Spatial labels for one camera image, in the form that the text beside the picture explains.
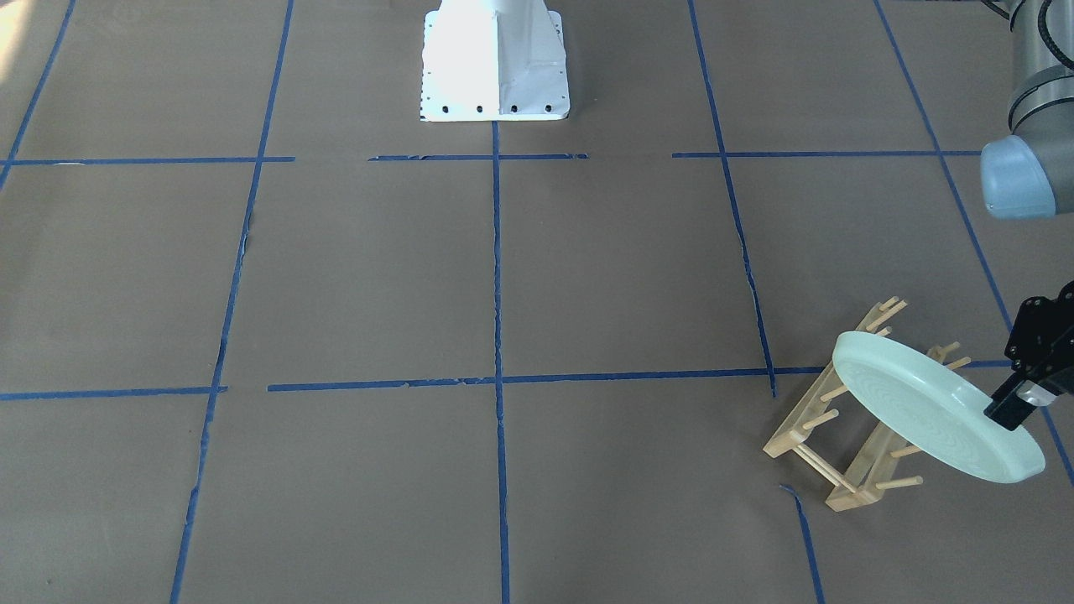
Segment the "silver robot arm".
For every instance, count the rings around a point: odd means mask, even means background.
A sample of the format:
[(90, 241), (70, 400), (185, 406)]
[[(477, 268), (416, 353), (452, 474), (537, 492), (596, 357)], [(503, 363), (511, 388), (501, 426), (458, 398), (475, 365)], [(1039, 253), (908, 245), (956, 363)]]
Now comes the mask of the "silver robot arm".
[[(1035, 221), (1071, 213), (1073, 203), (1073, 5), (1008, 1), (1015, 85), (1008, 136), (983, 148), (979, 175), (989, 214)], [(1071, 393), (1071, 302), (1066, 285), (1054, 298), (1024, 300), (1010, 329), (1010, 374), (983, 412), (1014, 431), (1056, 398)]]

